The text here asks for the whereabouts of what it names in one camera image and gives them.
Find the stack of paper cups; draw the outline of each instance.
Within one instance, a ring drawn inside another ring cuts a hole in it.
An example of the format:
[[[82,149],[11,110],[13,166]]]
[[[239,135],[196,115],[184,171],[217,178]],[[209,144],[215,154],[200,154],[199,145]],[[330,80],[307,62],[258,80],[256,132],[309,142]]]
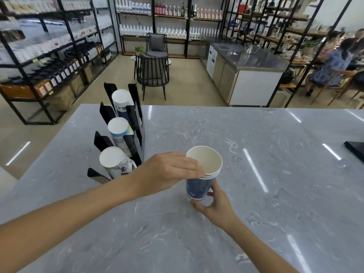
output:
[[[209,191],[212,180],[216,178],[222,167],[220,154],[211,147],[196,146],[187,152],[187,157],[198,161],[198,165],[206,171],[206,175],[198,179],[188,179],[187,195],[190,199],[202,200]]]
[[[136,164],[118,147],[107,147],[99,157],[100,164],[110,174],[112,179],[119,177],[123,173],[130,173]]]
[[[131,125],[128,113],[126,112],[125,108],[127,105],[134,105],[130,92],[124,89],[119,89],[112,93],[111,98],[112,102],[114,103],[117,116],[127,119]]]
[[[112,139],[117,147],[119,147],[128,157],[131,157],[130,150],[124,140],[124,135],[133,135],[128,121],[124,118],[113,118],[107,124],[107,128],[112,136]]]

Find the stainless steel counter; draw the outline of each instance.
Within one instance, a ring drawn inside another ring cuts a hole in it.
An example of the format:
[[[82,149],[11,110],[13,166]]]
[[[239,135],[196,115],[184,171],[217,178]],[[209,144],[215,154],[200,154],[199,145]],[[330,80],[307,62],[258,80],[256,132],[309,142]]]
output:
[[[214,49],[238,71],[285,72],[289,62],[271,51],[253,45],[253,53],[246,54],[247,46],[214,43]]]
[[[239,218],[302,273],[364,268],[364,164],[344,146],[364,139],[364,111],[143,106],[146,158],[216,149],[218,182]],[[0,204],[0,223],[99,186],[99,105],[82,104]],[[329,147],[338,160],[325,146]],[[21,273],[257,272],[191,208],[185,183],[113,209]]]

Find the plant pot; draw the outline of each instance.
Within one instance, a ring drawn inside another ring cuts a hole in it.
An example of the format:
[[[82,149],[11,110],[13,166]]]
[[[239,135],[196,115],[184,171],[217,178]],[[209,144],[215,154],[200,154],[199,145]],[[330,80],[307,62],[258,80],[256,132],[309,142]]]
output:
[[[302,49],[302,56],[310,56],[313,52],[313,47],[304,47]]]

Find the brown box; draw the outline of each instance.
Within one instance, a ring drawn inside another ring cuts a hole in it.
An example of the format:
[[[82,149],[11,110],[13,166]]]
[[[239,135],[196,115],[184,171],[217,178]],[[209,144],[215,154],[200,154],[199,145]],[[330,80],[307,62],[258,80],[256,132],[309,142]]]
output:
[[[43,98],[48,90],[45,87],[45,84],[49,82],[48,80],[43,80],[38,84],[34,85],[35,90],[37,91],[40,98]],[[35,99],[33,92],[30,90],[27,85],[12,85],[12,84],[2,84],[0,88],[7,95],[8,98],[23,98],[23,99]]]
[[[70,88],[72,90],[73,95],[76,97],[79,95],[80,91],[83,89],[84,85],[82,82],[82,79],[80,75],[76,75],[71,81],[70,81]]]
[[[70,86],[65,86],[61,91],[49,96],[48,101],[53,109],[64,111],[72,106],[75,97],[73,96]]]
[[[89,82],[91,82],[93,80],[93,75],[92,75],[92,72],[91,72],[91,64],[89,64],[86,68],[85,68],[85,73],[86,73],[86,76],[87,76],[87,80]]]

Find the blue floral dress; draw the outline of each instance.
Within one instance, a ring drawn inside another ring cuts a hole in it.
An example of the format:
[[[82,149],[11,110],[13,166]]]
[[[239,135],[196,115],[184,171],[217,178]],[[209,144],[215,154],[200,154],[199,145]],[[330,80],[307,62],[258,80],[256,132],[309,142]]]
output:
[[[332,70],[346,70],[353,59],[353,54],[348,52],[348,56],[344,60],[341,56],[342,52],[342,50],[333,51],[330,54],[330,58],[322,65],[322,67],[311,74],[310,80],[320,84],[325,84],[330,79],[333,73]],[[341,78],[342,75],[335,75],[331,79],[329,86],[337,85]]]

